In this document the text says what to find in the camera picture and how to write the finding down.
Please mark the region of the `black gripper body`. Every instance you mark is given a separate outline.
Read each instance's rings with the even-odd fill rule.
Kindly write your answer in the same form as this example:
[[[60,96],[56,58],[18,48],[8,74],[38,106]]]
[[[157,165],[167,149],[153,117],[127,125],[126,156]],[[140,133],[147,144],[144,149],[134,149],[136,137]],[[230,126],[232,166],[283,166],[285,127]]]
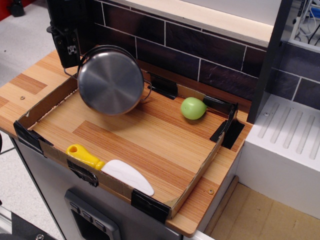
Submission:
[[[62,34],[74,31],[87,20],[85,0],[47,0],[50,24]]]

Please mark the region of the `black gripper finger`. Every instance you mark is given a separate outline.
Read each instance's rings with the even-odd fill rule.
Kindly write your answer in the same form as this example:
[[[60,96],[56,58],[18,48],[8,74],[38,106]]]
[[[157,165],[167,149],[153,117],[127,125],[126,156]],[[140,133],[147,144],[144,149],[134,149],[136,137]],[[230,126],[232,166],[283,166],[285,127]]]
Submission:
[[[51,27],[51,35],[63,68],[80,64],[80,49],[75,30]]]

